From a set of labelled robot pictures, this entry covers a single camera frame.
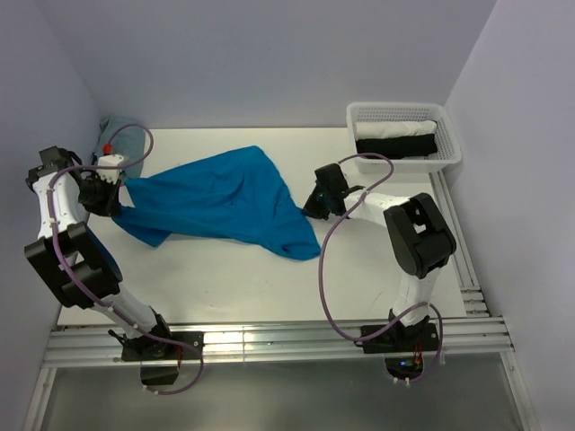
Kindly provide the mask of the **bright blue t-shirt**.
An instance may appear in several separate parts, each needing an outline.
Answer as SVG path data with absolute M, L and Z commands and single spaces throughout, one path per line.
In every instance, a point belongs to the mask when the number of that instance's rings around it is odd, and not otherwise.
M 180 234 L 255 244 L 300 261 L 320 254 L 313 227 L 258 146 L 130 179 L 125 186 L 132 204 L 112 219 L 149 246 Z

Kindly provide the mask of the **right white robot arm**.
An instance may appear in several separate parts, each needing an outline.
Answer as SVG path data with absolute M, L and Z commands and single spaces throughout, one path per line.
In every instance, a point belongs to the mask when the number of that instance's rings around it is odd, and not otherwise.
M 430 302 L 438 275 L 455 254 L 456 239 L 435 200 L 428 193 L 398 197 L 376 192 L 378 181 L 369 187 L 351 187 L 338 163 L 314 172 L 314 189 L 303 214 L 327 220 L 337 216 L 321 245 L 318 262 L 320 302 L 327 321 L 343 338 L 363 342 L 389 332 L 391 344 L 409 349 L 429 324 Z M 335 322 L 324 289 L 323 269 L 327 246 L 336 228 L 346 220 L 361 220 L 386 229 L 397 265 L 402 270 L 399 293 L 390 309 L 389 323 L 370 336 L 354 338 Z

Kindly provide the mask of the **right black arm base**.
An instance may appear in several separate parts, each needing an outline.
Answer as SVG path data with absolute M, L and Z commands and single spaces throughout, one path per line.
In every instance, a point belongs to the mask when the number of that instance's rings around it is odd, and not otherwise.
M 382 325 L 360 327 L 356 347 L 366 355 L 382 354 L 385 371 L 396 385 L 410 387 L 429 374 L 443 361 L 444 325 L 425 317 L 419 323 L 406 327 L 397 322 L 390 330 L 375 337 Z

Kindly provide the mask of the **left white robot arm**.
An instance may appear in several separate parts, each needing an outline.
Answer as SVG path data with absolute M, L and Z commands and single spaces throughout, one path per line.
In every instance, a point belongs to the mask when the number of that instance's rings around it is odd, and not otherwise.
M 66 308 L 98 312 L 119 325 L 116 340 L 137 358 L 165 358 L 175 337 L 163 317 L 122 286 L 115 259 L 88 227 L 89 215 L 117 216 L 125 157 L 107 154 L 96 170 L 73 152 L 52 146 L 26 184 L 40 205 L 40 231 L 24 249 L 26 259 Z

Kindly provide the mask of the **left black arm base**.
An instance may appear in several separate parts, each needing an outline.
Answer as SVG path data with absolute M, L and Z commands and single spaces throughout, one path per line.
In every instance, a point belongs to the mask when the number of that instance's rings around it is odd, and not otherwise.
M 151 334 L 169 339 L 171 343 L 157 341 L 139 335 L 129 339 L 114 330 L 108 334 L 122 346 L 120 361 L 124 363 L 147 363 L 159 361 L 160 365 L 141 365 L 140 381 L 148 386 L 169 386 L 176 382 L 183 360 L 200 360 L 204 347 L 204 333 L 201 331 L 172 331 L 168 324 L 157 315 L 158 322 Z

